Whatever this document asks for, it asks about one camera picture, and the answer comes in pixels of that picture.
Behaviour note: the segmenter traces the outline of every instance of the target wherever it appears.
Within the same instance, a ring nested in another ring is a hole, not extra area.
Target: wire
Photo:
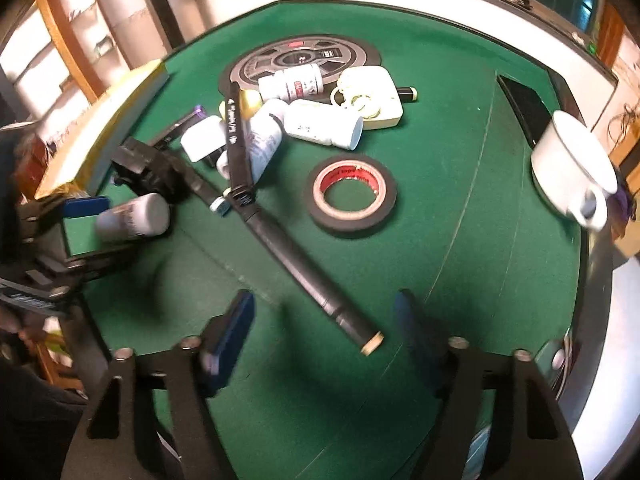
[[[625,140],[626,133],[629,129],[629,126],[631,126],[639,118],[640,118],[640,99],[638,99],[638,102],[636,102],[636,106],[634,106],[633,108],[631,108],[628,103],[625,103],[624,111],[622,113],[614,115],[611,118],[611,120],[609,121],[609,124],[607,124],[607,135],[609,136],[609,140],[614,143],[613,145],[614,150],[618,147],[620,142]],[[615,121],[620,121],[620,134],[614,139],[613,135],[611,134],[611,125]]]

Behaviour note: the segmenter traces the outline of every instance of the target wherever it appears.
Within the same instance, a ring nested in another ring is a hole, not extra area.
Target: spool
[[[354,179],[364,182],[376,198],[359,211],[343,211],[331,206],[324,194],[337,182]],[[338,155],[324,160],[309,174],[304,190],[306,208],[321,228],[338,235],[371,234],[388,219],[396,204],[396,181],[389,170],[366,155]]]

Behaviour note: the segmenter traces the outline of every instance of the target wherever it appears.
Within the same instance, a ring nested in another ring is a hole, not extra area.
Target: green table
[[[536,89],[549,111],[558,99],[546,70],[452,25],[379,7],[280,3],[171,56],[171,79],[132,135],[149,140],[195,104],[214,112],[225,65],[260,44],[309,33],[372,43],[396,84],[420,94],[397,127],[365,132],[357,147],[398,183],[394,216],[375,235],[335,238],[306,213],[306,176],[337,148],[286,138],[258,185],[262,206],[383,330],[381,347],[362,356],[237,215],[212,216],[196,198],[177,208],[169,237],[151,242],[133,268],[91,283],[86,299],[111,349],[142,354],[199,333],[238,288],[252,290],[254,328],[231,384],[210,403],[239,478],[404,478],[439,402],[394,325],[399,288],[487,351],[535,352],[571,323],[580,231],[537,194],[530,149],[496,76]],[[104,193],[116,203],[132,197],[113,186]],[[94,243],[86,222],[67,229],[76,253]],[[161,394],[158,410],[170,424]]]

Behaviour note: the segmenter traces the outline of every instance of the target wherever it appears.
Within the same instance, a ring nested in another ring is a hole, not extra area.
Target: round black and gray mat
[[[242,54],[220,74],[218,89],[226,95],[229,82],[236,81],[240,88],[257,90],[261,77],[309,63],[320,67],[326,91],[333,88],[342,71],[350,66],[380,65],[380,53],[366,41],[347,36],[291,36]]]

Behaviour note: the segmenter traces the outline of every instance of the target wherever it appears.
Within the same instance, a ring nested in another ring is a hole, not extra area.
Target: black tape roll
[[[375,193],[375,200],[360,211],[342,211],[329,205],[324,194],[333,184],[357,179]],[[366,155],[337,155],[318,164],[309,174],[304,190],[306,208],[320,227],[336,234],[369,233],[389,216],[398,190],[396,181],[375,159]]]

